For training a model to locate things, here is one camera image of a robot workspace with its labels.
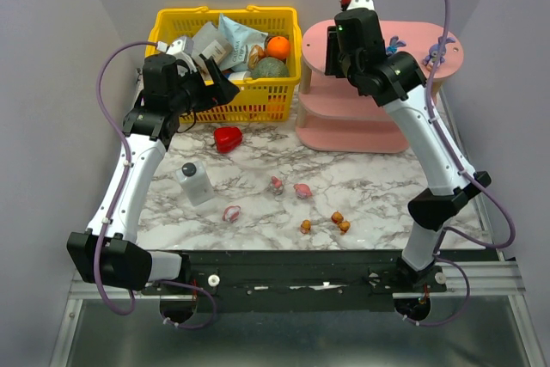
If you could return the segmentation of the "purple bunny toy blue bow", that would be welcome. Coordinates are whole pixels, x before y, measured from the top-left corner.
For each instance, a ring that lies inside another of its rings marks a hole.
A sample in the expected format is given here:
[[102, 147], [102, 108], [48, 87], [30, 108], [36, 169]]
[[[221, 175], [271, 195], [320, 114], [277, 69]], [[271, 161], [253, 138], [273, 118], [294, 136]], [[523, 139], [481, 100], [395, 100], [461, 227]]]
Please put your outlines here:
[[396, 54], [400, 48], [405, 46], [406, 42], [395, 35], [390, 39], [388, 45], [386, 46], [386, 54], [388, 56], [392, 56]]

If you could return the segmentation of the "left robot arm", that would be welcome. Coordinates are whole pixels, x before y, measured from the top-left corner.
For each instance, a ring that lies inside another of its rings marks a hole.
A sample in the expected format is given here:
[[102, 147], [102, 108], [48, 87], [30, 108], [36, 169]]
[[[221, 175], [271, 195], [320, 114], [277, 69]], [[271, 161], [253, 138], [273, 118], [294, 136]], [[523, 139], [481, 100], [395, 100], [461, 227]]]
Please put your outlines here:
[[120, 142], [113, 177], [98, 211], [84, 232], [73, 232], [67, 250], [82, 279], [100, 291], [117, 287], [140, 291], [148, 283], [180, 276], [183, 257], [151, 252], [137, 245], [138, 221], [153, 175], [180, 127], [182, 114], [197, 114], [229, 104], [239, 92], [213, 58], [173, 52], [144, 60], [143, 87], [122, 122], [110, 122]]

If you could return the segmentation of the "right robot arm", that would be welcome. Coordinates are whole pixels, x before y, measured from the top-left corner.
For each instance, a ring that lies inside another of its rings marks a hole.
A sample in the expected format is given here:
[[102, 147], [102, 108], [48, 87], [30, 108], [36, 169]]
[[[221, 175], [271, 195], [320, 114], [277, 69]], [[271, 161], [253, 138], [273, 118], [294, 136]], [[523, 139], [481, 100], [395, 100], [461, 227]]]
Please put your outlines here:
[[432, 268], [444, 225], [491, 182], [462, 155], [426, 87], [419, 53], [436, 42], [436, 31], [352, 8], [316, 23], [302, 39], [300, 141], [327, 151], [411, 149], [425, 173], [426, 189], [407, 206], [412, 230], [398, 261], [410, 283]]

